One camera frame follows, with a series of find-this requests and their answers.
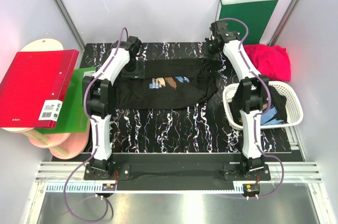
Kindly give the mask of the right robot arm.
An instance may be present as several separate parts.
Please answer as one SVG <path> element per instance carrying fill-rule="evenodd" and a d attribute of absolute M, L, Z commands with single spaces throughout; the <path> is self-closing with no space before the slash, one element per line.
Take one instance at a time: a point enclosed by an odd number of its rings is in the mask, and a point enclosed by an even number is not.
<path fill-rule="evenodd" d="M 243 177 L 264 169 L 261 149 L 260 121 L 271 106 L 269 78 L 262 75 L 246 54 L 243 41 L 249 30 L 245 23 L 235 18 L 224 18 L 211 23 L 211 35 L 206 39 L 206 54 L 223 53 L 233 66 L 239 85 L 232 99 L 239 110 L 243 126 L 243 147 L 239 173 Z"/>

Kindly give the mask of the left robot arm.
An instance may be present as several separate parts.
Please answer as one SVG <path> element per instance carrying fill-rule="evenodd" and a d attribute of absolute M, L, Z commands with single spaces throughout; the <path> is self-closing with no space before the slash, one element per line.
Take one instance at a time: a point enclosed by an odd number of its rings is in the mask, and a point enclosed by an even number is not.
<path fill-rule="evenodd" d="M 105 180 L 117 173 L 110 160 L 109 123 L 114 109 L 113 85 L 118 77 L 144 78 L 144 62 L 137 59 L 141 47 L 141 40 L 135 36 L 129 36 L 126 41 L 116 41 L 104 64 L 93 75 L 85 76 L 82 80 L 83 108 L 92 132 L 92 153 L 85 161 L 85 175 Z"/>

